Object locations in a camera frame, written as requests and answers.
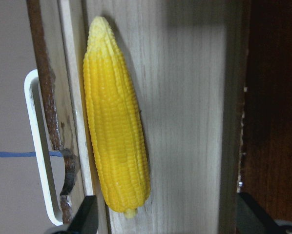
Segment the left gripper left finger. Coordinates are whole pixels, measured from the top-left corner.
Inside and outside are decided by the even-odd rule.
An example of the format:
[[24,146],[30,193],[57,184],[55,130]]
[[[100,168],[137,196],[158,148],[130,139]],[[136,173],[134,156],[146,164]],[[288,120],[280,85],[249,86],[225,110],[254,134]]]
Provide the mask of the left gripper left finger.
[[98,204],[95,195],[86,196],[71,224],[63,234],[96,234],[99,227]]

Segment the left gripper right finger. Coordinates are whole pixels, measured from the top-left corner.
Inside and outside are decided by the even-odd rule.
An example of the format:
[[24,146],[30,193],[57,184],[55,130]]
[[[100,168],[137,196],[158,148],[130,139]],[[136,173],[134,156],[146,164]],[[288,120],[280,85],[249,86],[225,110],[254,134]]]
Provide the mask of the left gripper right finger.
[[279,234],[280,228],[248,193],[236,194],[236,227],[241,234]]

